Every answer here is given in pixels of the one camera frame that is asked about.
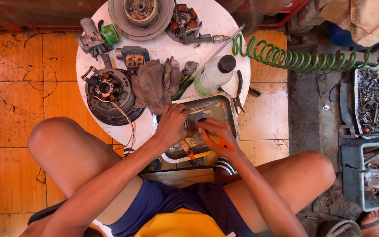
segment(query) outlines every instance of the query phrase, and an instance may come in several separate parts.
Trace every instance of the electrical wire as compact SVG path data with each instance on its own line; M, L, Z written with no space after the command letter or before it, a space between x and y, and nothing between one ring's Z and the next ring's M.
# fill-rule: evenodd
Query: electrical wire
M266 65L283 68L288 70L349 70L349 69L361 69L365 66L377 67L379 66L379 61L376 64L370 63L371 51L365 51L365 63L361 66L356 66L356 60L358 55L353 52L349 56L349 62L346 67L346 55L344 53L340 54L340 58L337 58L335 54L309 54L301 52L292 52L288 50L281 49L273 44L267 43L266 40L261 40L256 44L257 38L255 36L251 37L246 44L246 52L242 51L242 35L238 34L233 39L232 53L234 56L241 55L242 57L249 57L257 62L262 62Z
M130 138L129 138L129 140L128 140L128 143L125 145L126 147L128 147L128 145L131 143L131 147L129 147L128 152L127 152L127 154L126 154L126 155L128 155L128 153L130 153L131 149L133 148L134 143L135 143L136 138L137 138L136 129L135 129L135 127L134 127L134 124L132 123L132 121L130 120L130 118L127 116L127 114L124 112L124 110L122 110L122 108L118 105L118 102L117 102L117 101L115 101L115 103L113 103L113 102L111 102L111 101L103 101L103 100L101 100L101 99L100 99L99 97L97 97L97 96L95 96L95 98L98 99L98 100L100 100L100 101L102 101L102 102L104 102L104 103L111 103L111 104L115 105L115 107L117 108L117 110L118 110L119 112L121 112L121 114L122 114L124 117L127 118L129 124L131 125L131 136L130 136Z

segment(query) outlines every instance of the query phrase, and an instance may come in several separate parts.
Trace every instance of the orange tiled floor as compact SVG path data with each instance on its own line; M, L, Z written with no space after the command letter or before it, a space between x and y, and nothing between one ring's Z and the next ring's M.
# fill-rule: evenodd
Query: orange tiled floor
M286 48L279 31L255 35ZM28 153L27 138L39 121L70 117L122 153L123 146L97 125L82 102L76 52L74 33L0 34L0 237L18 236L34 212L65 198ZM247 113L238 118L240 146L260 165L288 154L287 72L252 62L251 86L262 96L248 95ZM209 156L205 164L216 158ZM187 165L163 162L162 169Z

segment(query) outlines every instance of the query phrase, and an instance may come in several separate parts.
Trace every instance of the plastic bottle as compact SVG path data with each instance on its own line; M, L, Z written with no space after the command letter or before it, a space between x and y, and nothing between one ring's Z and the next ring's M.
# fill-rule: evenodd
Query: plastic bottle
M226 84L233 75L233 70L236 67L235 57L232 55L214 57L201 75L195 78L195 90L199 94L209 94L215 89Z

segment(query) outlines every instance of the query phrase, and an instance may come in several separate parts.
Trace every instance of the pliers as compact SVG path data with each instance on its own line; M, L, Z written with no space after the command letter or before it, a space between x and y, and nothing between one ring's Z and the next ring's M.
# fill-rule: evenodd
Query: pliers
M236 97L233 99L233 104L235 106L236 114L239 115L238 107L241 109L242 112L245 113L245 111L243 110L242 104L239 100L239 95L241 94L241 90L242 90L242 73L241 71L238 70L237 74L238 74L238 90L236 91ZM218 90L221 92L227 93L222 87L219 87Z

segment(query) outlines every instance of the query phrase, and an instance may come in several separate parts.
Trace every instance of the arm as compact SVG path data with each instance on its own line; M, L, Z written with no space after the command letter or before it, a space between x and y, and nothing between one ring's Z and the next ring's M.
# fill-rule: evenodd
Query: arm
M267 226L277 237L306 237L307 233L283 198L255 169L250 160L241 151L232 135L230 126L214 119L197 123L200 138L217 154L229 159L242 180L248 186L256 206ZM214 143L207 135L207 131L225 139L236 152L230 152Z
M191 110L166 105L153 137L135 152L79 188L52 216L43 236L83 235L84 230L152 160L194 132L184 129Z

